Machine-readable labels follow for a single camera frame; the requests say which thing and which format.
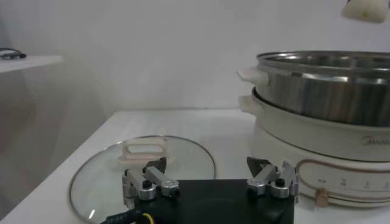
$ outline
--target brand logo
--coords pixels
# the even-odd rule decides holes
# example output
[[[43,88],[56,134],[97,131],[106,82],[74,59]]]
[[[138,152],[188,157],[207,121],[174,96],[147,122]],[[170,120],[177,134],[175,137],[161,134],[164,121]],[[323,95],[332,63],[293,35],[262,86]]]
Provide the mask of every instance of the brand logo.
[[[362,145],[390,145],[390,139],[365,136],[361,139]]]

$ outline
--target metal bracket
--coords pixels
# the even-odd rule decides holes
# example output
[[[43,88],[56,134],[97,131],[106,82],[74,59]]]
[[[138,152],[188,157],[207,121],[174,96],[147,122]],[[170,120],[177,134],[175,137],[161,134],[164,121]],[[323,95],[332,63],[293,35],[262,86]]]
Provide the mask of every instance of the metal bracket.
[[[264,195],[269,189],[275,198],[288,198],[291,195],[298,202],[299,180],[294,167],[285,164],[279,172],[276,166],[264,159],[248,157],[247,163],[252,174],[260,170],[254,178],[247,180],[248,189],[255,192],[256,196]]]
[[[248,189],[253,190],[257,196],[264,195],[268,181],[277,179],[278,175],[279,173],[277,172],[277,168],[268,164],[260,171],[260,173],[258,173],[258,175],[247,180],[246,183],[248,184]]]
[[[156,197],[156,185],[145,179],[139,172],[126,170],[122,176],[123,197],[138,197],[140,200],[153,200]]]
[[[160,187],[162,196],[175,197],[179,194],[179,182],[168,178],[154,166],[146,168],[145,178]]]

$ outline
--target glass pot lid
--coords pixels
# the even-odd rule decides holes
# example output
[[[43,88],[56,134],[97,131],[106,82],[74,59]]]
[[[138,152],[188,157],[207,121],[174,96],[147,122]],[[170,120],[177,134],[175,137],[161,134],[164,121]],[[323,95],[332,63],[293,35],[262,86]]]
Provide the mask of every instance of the glass pot lid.
[[[201,145],[175,136],[146,136],[111,145],[87,160],[69,185],[69,204],[86,223],[127,211],[122,199],[122,174],[166,157],[165,174],[175,180],[215,179],[215,162]]]

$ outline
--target pot handle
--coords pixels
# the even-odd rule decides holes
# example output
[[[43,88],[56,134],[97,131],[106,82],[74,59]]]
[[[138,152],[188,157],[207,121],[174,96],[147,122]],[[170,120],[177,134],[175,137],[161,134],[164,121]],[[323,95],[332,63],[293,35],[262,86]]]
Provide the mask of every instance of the pot handle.
[[[240,96],[238,98],[238,105],[242,112],[252,114],[260,117],[264,115],[264,107],[257,102],[253,96]]]
[[[131,152],[130,146],[151,145],[160,148],[158,152]],[[166,157],[166,141],[163,138],[136,138],[122,143],[122,155],[118,158],[121,164],[134,163],[139,160],[156,160]]]
[[[268,74],[259,70],[256,67],[250,67],[236,71],[239,79],[244,82],[250,82],[254,85],[268,85],[269,77]]]

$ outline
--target white countertop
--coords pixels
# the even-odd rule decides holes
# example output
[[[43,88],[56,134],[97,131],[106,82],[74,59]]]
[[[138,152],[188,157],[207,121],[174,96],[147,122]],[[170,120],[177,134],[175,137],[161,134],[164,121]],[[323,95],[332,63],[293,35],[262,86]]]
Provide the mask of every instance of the white countertop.
[[[246,157],[255,118],[240,110],[120,111],[28,195],[0,224],[81,223],[68,207],[67,190],[77,169],[118,141],[144,135],[176,135],[203,145],[213,155],[218,178],[249,178]],[[388,223],[390,208],[315,208],[300,196],[295,223]]]

